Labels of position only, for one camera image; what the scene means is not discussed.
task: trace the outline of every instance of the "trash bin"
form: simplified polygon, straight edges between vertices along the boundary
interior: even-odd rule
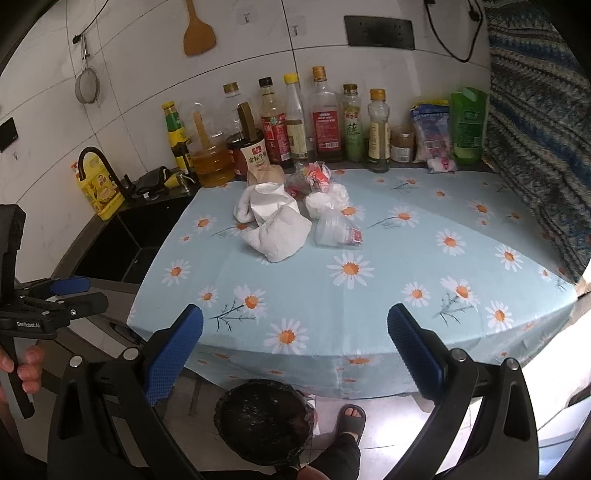
[[[274,466],[304,450],[314,429],[314,409],[289,385],[252,379],[220,398],[213,421],[242,458]]]

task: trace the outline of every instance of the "patterned curtain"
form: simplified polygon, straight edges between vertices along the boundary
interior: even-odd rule
[[[491,98],[485,158],[578,281],[591,258],[591,86],[527,0],[485,1]]]

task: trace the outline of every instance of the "yellow oil container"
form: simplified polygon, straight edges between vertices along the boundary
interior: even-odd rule
[[[109,172],[94,153],[84,157],[84,173],[86,178],[80,181],[77,164],[72,164],[76,171],[76,181],[86,200],[90,202],[96,214],[102,220],[111,218],[123,204],[124,198],[117,185],[109,179]]]

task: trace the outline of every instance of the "kitchen sink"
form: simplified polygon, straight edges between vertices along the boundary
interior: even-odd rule
[[[102,229],[74,274],[140,285],[192,197],[120,210]]]

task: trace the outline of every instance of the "light blue tablecloth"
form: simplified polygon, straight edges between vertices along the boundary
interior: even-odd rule
[[[516,195],[491,173],[337,170],[358,249],[320,248],[269,264],[241,238],[245,184],[199,190],[158,252],[128,324],[145,338],[189,303],[206,318],[187,367],[229,388],[274,378],[326,397],[415,391],[386,326],[404,303],[448,347],[524,362],[576,300],[560,261]]]

